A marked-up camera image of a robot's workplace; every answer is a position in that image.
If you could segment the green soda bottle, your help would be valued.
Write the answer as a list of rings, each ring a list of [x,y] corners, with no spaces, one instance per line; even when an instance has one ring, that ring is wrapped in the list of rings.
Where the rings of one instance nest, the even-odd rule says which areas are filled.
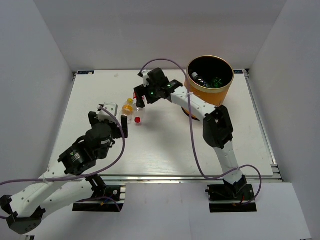
[[[209,87],[211,89],[219,89],[224,87],[225,85],[225,81],[221,77],[214,77],[209,83]]]

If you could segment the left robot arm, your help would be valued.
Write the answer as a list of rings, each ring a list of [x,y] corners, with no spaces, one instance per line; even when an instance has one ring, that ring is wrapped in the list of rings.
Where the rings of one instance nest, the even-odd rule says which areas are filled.
[[[0,199],[1,209],[7,213],[8,227],[19,235],[37,228],[51,213],[90,196],[99,200],[105,196],[107,186],[99,172],[87,174],[97,160],[107,157],[116,139],[128,137],[128,118],[117,120],[107,109],[88,114],[91,129],[65,150],[39,178],[29,179],[31,184],[14,195]]]

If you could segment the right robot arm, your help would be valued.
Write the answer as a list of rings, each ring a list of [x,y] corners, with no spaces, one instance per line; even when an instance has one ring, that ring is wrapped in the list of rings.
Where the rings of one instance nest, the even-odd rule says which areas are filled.
[[[145,103],[153,104],[160,99],[180,106],[202,123],[204,141],[213,148],[219,160],[226,195],[236,200],[244,193],[247,180],[241,171],[233,150],[233,126],[228,109],[205,102],[189,92],[179,81],[170,81],[161,68],[143,74],[138,73],[143,84],[134,88],[136,103],[145,108]]]

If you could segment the red label clear bottle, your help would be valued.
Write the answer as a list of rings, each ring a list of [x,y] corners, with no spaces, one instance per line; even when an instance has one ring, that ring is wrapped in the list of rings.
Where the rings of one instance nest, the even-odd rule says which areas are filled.
[[[136,93],[133,93],[133,121],[136,126],[140,126],[142,124],[143,118],[145,114],[145,108],[141,108],[137,106],[137,96]]]

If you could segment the clear unlabelled bottle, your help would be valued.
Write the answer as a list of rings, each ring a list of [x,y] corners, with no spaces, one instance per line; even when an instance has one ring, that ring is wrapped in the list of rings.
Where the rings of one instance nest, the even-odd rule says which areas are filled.
[[[204,87],[204,88],[209,88],[208,84],[206,83],[206,81],[199,76],[196,72],[193,72],[191,74],[192,80],[199,86]]]

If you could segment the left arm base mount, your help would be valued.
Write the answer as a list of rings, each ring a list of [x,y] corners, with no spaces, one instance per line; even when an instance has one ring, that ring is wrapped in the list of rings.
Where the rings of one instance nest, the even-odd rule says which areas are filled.
[[[124,206],[123,186],[106,184],[98,175],[85,178],[92,195],[73,204],[73,212],[119,213]]]

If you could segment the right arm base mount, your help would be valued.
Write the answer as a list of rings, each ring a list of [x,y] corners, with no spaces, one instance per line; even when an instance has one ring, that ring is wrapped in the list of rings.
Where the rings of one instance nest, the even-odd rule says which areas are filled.
[[[253,213],[257,212],[255,194],[251,184],[247,184],[237,196],[227,191],[223,184],[208,185],[205,192],[208,195],[210,213]]]

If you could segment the yellow cap small bottle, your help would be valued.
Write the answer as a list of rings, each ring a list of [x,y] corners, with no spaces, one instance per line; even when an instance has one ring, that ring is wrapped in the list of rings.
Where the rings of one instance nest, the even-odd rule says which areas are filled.
[[[121,116],[127,117],[127,123],[130,124],[132,122],[132,118],[134,115],[134,106],[133,106],[133,99],[128,98],[121,109]]]

